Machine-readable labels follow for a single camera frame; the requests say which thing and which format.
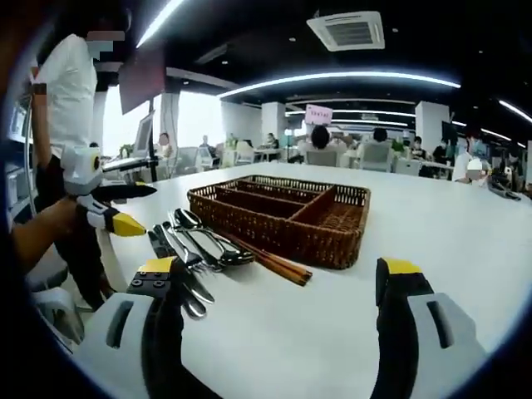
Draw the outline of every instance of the wooden chopsticks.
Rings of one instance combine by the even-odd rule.
[[[292,283],[296,283],[304,287],[308,280],[313,276],[312,272],[309,272],[305,268],[292,264],[277,255],[266,252],[262,249],[258,249],[251,244],[247,244],[241,239],[237,239],[232,234],[217,231],[218,234],[224,236],[226,239],[233,241],[235,244],[247,249],[251,252],[255,258],[268,270],[278,274],[281,277],[290,280]]]

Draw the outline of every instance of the air conditioning vent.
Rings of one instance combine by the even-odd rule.
[[[330,52],[384,48],[381,14],[376,11],[329,15],[307,24]]]

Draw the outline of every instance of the pink sign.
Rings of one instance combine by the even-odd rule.
[[[324,106],[307,105],[305,123],[309,125],[328,125],[333,118],[333,110]]]

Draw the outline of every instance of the brown wicker tray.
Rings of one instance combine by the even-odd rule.
[[[358,258],[370,190],[246,176],[190,190],[206,225],[303,264],[349,268]]]

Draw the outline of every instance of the black ceiling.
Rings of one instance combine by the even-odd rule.
[[[134,25],[128,42],[109,60],[124,61],[131,54],[166,0],[128,3]],[[317,14],[357,11],[381,13],[385,50],[329,52],[306,23]],[[532,115],[532,24],[524,1],[184,0],[155,40],[164,43],[168,67],[241,86],[307,73],[360,70],[413,73],[461,84],[457,90],[419,81],[322,79],[249,91],[226,101],[260,104],[326,97],[434,101],[450,105],[458,121],[478,121],[521,142],[532,140],[532,125],[496,100],[506,100]],[[205,62],[213,50],[219,55]],[[204,84],[196,86],[193,81],[187,87],[205,90]],[[212,87],[209,91],[226,90]],[[334,107],[353,107],[348,102]],[[354,106],[405,108],[364,101]]]

